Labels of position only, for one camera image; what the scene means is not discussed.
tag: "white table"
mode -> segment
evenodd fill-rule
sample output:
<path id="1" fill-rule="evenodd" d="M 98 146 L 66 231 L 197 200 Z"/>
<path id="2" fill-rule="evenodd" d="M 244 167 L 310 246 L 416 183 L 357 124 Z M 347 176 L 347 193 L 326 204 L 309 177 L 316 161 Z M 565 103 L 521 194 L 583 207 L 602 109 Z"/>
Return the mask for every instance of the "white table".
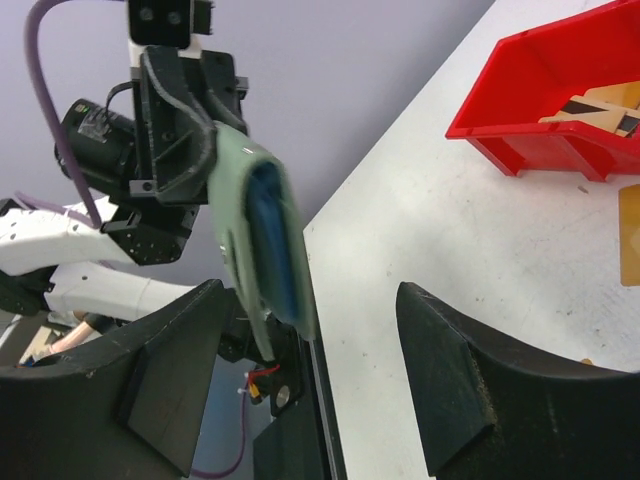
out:
<path id="1" fill-rule="evenodd" d="M 620 285 L 617 210 L 618 190 L 640 180 L 508 178 L 444 138 L 499 38 L 602 3 L 497 0 L 307 227 L 350 480 L 427 477 L 396 327 L 401 281 L 545 350 L 640 369 L 640 290 Z"/>

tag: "black mount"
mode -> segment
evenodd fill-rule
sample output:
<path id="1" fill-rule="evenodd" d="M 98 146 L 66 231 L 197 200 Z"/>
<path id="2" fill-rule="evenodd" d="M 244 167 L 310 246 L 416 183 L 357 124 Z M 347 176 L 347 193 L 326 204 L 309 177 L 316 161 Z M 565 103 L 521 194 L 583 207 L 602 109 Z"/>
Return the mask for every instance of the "black mount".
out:
<path id="1" fill-rule="evenodd" d="M 258 401 L 270 398 L 271 415 L 277 417 L 305 393 L 300 364 L 300 339 L 293 327 L 280 323 L 275 317 L 270 316 L 266 323 L 275 360 L 265 362 L 260 355 L 247 314 L 240 305 L 235 290 L 229 289 L 228 295 L 231 298 L 232 307 L 229 321 L 222 332 L 218 355 L 231 363 L 246 359 L 265 368 L 278 366 L 278 370 L 272 374 L 258 377 L 255 381 L 261 393 Z"/>
<path id="2" fill-rule="evenodd" d="M 414 284 L 396 313 L 432 476 L 640 478 L 640 374 L 538 350 Z"/>

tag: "red storage bin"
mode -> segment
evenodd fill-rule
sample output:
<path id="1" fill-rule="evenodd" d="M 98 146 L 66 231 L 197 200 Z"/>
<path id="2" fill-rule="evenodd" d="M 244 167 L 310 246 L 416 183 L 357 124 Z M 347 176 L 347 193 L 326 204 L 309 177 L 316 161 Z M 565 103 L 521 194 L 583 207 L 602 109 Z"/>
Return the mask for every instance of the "red storage bin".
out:
<path id="1" fill-rule="evenodd" d="M 447 131 L 504 174 L 522 170 L 640 174 L 640 134 L 582 122 L 538 123 L 573 95 L 640 80 L 640 0 L 618 0 L 498 42 Z"/>

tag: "wooden object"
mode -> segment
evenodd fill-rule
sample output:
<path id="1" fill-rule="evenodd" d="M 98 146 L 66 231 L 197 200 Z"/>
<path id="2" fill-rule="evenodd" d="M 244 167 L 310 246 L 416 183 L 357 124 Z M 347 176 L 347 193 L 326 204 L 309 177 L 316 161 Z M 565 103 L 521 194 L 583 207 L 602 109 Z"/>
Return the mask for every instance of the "wooden object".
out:
<path id="1" fill-rule="evenodd" d="M 579 113 L 577 115 L 556 115 L 553 117 L 544 117 L 540 122 L 575 122 L 580 121 L 593 125 L 594 127 L 606 130 L 610 133 L 616 133 L 618 126 L 622 123 L 625 112 L 622 109 L 603 110 L 601 112 Z"/>
<path id="2" fill-rule="evenodd" d="M 620 107 L 637 109 L 640 106 L 640 81 L 590 88 L 584 96 Z"/>
<path id="3" fill-rule="evenodd" d="M 640 185 L 620 190 L 620 283 L 640 285 Z"/>

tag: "purple cable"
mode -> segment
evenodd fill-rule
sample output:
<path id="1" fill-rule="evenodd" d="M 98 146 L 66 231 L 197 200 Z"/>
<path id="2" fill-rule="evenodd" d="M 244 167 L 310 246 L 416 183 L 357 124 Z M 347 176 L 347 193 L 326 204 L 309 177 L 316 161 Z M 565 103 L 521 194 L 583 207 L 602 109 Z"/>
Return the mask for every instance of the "purple cable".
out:
<path id="1" fill-rule="evenodd" d="M 87 181 L 85 180 L 84 175 L 80 170 L 78 161 L 76 160 L 76 157 L 71 150 L 69 140 L 67 139 L 62 125 L 60 124 L 60 119 L 58 118 L 56 108 L 53 105 L 53 100 L 51 99 L 51 94 L 47 89 L 47 83 L 44 79 L 42 65 L 40 63 L 40 53 L 38 49 L 38 32 L 40 30 L 40 23 L 42 22 L 42 19 L 53 7 L 68 1 L 70 0 L 36 1 L 33 7 L 31 7 L 29 15 L 27 16 L 27 22 L 24 29 L 24 49 L 27 59 L 27 67 L 29 69 L 29 76 L 31 77 L 31 83 L 33 84 L 36 97 L 38 98 L 38 102 L 40 103 L 42 113 L 44 114 L 47 124 L 49 125 L 49 129 L 51 130 L 53 140 L 58 147 L 58 152 L 64 159 L 67 166 L 67 171 L 69 172 L 69 176 L 71 177 L 71 180 L 73 180 L 73 183 L 76 186 L 76 190 L 78 191 L 80 198 L 87 208 L 87 213 L 89 214 L 89 218 L 91 219 L 91 226 L 93 228 L 100 228 L 100 226 L 102 225 L 100 213 L 98 212 L 96 203 L 91 196 L 91 192 L 89 191 L 89 185 L 87 184 Z"/>
<path id="2" fill-rule="evenodd" d="M 242 428 L 242 445 L 240 446 L 240 453 L 238 454 L 238 458 L 236 459 L 235 463 L 233 465 L 231 465 L 229 468 L 227 468 L 226 470 L 222 471 L 222 472 L 203 472 L 201 470 L 197 470 L 195 468 L 191 469 L 191 476 L 195 477 L 195 478 L 202 478 L 204 480 L 219 480 L 221 478 L 227 478 L 229 475 L 231 475 L 232 473 L 234 473 L 236 470 L 238 470 L 238 467 L 240 466 L 240 464 L 242 463 L 242 459 L 244 458 L 244 447 L 245 444 L 247 443 L 247 429 L 246 429 L 246 423 L 247 423 L 247 386 L 245 386 L 245 391 L 242 392 L 242 404 L 241 404 L 241 427 Z"/>

